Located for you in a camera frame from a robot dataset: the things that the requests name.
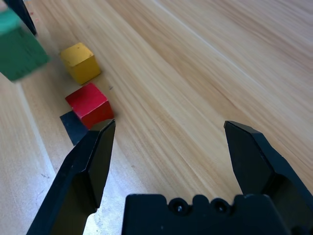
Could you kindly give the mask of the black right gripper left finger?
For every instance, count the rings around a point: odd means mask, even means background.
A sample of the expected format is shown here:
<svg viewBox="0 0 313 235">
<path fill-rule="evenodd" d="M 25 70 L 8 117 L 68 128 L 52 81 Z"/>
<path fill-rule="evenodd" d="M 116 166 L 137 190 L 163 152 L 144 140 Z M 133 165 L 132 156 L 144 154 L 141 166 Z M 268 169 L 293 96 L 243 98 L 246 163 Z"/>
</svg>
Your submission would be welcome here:
<svg viewBox="0 0 313 235">
<path fill-rule="evenodd" d="M 81 235 L 100 207 L 107 181 L 115 120 L 94 125 L 68 153 L 29 230 L 29 235 Z"/>
</svg>

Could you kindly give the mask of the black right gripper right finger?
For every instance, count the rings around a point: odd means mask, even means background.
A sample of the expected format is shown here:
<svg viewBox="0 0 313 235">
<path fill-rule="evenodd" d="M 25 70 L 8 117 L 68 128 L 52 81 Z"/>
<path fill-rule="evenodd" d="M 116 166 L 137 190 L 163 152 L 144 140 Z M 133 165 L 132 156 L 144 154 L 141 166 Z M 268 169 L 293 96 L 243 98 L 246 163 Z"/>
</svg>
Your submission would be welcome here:
<svg viewBox="0 0 313 235">
<path fill-rule="evenodd" d="M 252 127 L 226 121 L 224 129 L 242 193 L 267 195 L 288 229 L 311 232 L 313 196 L 288 161 Z"/>
</svg>

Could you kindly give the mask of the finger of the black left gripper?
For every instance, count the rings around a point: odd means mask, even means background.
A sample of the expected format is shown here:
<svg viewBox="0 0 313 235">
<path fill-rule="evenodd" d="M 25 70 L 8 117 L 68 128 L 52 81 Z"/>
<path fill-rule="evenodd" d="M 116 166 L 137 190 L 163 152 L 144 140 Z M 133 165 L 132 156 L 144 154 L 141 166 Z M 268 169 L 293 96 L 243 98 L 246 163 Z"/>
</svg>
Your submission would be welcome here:
<svg viewBox="0 0 313 235">
<path fill-rule="evenodd" d="M 36 36 L 37 30 L 25 6 L 24 1 L 23 0 L 4 0 L 4 2 L 8 5 L 9 8 L 11 8 L 21 18 L 21 20 L 26 24 L 26 26 L 32 32 L 32 34 Z"/>
</svg>

